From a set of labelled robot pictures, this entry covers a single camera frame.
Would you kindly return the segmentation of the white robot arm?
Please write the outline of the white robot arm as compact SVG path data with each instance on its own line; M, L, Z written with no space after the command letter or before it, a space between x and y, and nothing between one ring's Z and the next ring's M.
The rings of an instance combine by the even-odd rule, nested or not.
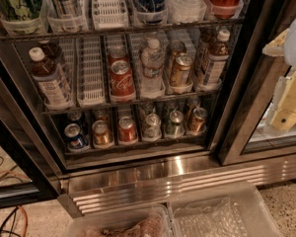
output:
M296 124L296 19L268 43L262 53L272 57L282 56L285 63L293 68L292 75L278 79L263 128L271 136L282 135Z

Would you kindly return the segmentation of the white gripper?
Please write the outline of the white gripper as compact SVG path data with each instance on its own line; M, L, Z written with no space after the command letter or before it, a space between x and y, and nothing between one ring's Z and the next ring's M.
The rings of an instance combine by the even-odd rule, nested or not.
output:
M271 56L283 56L288 29L269 42L262 53ZM276 83L272 104L268 109L263 132L270 136L279 136L288 132L296 124L296 71L289 77L280 77Z

